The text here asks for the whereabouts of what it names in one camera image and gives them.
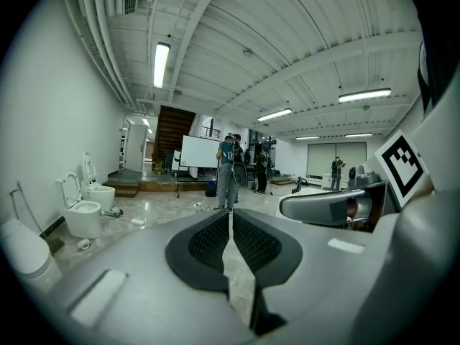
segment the toilet lid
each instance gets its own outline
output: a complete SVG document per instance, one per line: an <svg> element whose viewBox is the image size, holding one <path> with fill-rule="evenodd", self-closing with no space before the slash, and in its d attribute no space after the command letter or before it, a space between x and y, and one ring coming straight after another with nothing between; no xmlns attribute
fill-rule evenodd
<svg viewBox="0 0 460 345"><path fill-rule="evenodd" d="M1 245L16 272L30 275L47 262L50 248L21 221L13 218L0 226Z"/></svg>
<svg viewBox="0 0 460 345"><path fill-rule="evenodd" d="M63 196L67 208L71 208L77 202L81 201L81 187L77 174L73 170L68 170L65 173L61 184Z"/></svg>
<svg viewBox="0 0 460 345"><path fill-rule="evenodd" d="M89 185L97 176L98 173L96 172L96 166L94 165L93 159L85 152L83 154L83 180L85 184Z"/></svg>

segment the step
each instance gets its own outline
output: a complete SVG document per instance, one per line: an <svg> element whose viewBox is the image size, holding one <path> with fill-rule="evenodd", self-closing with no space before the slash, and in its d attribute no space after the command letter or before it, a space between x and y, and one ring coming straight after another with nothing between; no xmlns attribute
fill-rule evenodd
<svg viewBox="0 0 460 345"><path fill-rule="evenodd" d="M138 182L122 182L122 181L106 181L102 185L106 187L112 187L117 189L123 189L123 190L137 190L139 187Z"/></svg>
<svg viewBox="0 0 460 345"><path fill-rule="evenodd" d="M137 194L137 189L115 189L115 196L122 198L134 198Z"/></svg>
<svg viewBox="0 0 460 345"><path fill-rule="evenodd" d="M294 184L294 182L292 180L278 180L278 181L272 180L271 184L287 185L287 184Z"/></svg>

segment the ceiling beam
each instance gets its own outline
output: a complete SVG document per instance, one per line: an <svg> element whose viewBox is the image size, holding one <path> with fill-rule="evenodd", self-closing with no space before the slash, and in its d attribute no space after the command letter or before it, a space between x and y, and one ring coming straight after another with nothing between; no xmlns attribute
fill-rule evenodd
<svg viewBox="0 0 460 345"><path fill-rule="evenodd" d="M366 38L366 49L369 53L395 48L417 47L419 46L421 40L422 37L419 32L382 34L380 36ZM309 70L319 68L329 63L362 55L363 53L362 39L347 42L342 45L320 51L314 55L305 57L286 68L283 68L264 80L261 80L259 83L231 100L229 105L238 106L251 98L262 95L265 91L284 83L297 75L304 74ZM227 110L227 106L222 107L222 109L219 110L220 115L224 114Z"/></svg>
<svg viewBox="0 0 460 345"><path fill-rule="evenodd" d="M322 107L320 109L314 109L310 111L299 112L293 115L286 115L281 116L279 118L274 118L273 120L264 121L264 123L268 124L279 124L279 123L286 123L296 120L307 119L310 117L318 116L318 115L329 115L329 114L336 114L341 113L344 111L353 111L353 110L361 110L364 105L371 106L371 109L378 109L383 107L409 107L412 104L412 100L407 97L389 97L389 98L378 98L374 100L368 101L352 101L352 102L345 102L339 103L334 106ZM256 125L257 129L264 128L263 123Z"/></svg>
<svg viewBox="0 0 460 345"><path fill-rule="evenodd" d="M208 7L209 3L211 3L211 0L200 0L198 2L198 5L195 8L195 11L190 17L190 20L188 21L188 26L185 29L185 33L183 35L182 42L180 43L179 53L178 53L178 56L174 64L174 70L172 72L171 85L173 87L178 82L179 72L180 72L180 69L182 68L182 64L185 58L185 53L187 52L187 49L188 49L188 45L190 44L190 41L192 40L192 36L195 33L195 29L198 26L198 23L200 22L201 17L203 16L204 11ZM174 98L174 88L171 88L167 100L169 102L173 102L173 98Z"/></svg>
<svg viewBox="0 0 460 345"><path fill-rule="evenodd" d="M378 122L378 123L367 123L367 124L347 124L347 125L339 125L339 126L325 126L319 127L317 129L305 129L305 130L294 130L291 132L275 132L277 137L310 137L310 136L323 136L329 134L356 134L356 133L368 133L372 131L379 131L379 132L386 132L388 129L392 129L394 124L385 123L385 122Z"/></svg>

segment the jeans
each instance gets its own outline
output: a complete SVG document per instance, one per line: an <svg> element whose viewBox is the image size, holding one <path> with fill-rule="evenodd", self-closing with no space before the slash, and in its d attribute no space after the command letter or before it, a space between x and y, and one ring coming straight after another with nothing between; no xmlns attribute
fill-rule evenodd
<svg viewBox="0 0 460 345"><path fill-rule="evenodd" d="M332 178L331 190L334 190L334 183L337 183L336 184L336 190L340 190L340 179L341 179L340 174L337 175L336 179Z"/></svg>
<svg viewBox="0 0 460 345"><path fill-rule="evenodd" d="M233 208L236 194L236 183L233 178L230 163L223 164L218 169L217 180L218 207L225 207L225 198L227 199L227 207Z"/></svg>
<svg viewBox="0 0 460 345"><path fill-rule="evenodd" d="M258 192L265 192L265 188L267 187L267 175L264 172L257 173L257 191Z"/></svg>

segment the toilet seat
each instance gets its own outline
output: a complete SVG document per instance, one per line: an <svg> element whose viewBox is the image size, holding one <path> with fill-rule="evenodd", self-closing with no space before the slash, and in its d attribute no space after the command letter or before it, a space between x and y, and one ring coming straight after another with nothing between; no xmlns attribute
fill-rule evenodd
<svg viewBox="0 0 460 345"><path fill-rule="evenodd" d="M75 171L67 170L60 187L63 191L64 203L67 209L72 208L83 199L81 195L80 181Z"/></svg>
<svg viewBox="0 0 460 345"><path fill-rule="evenodd" d="M93 159L89 153L83 153L83 182L85 185L92 185L96 182L98 176L96 166L94 165Z"/></svg>

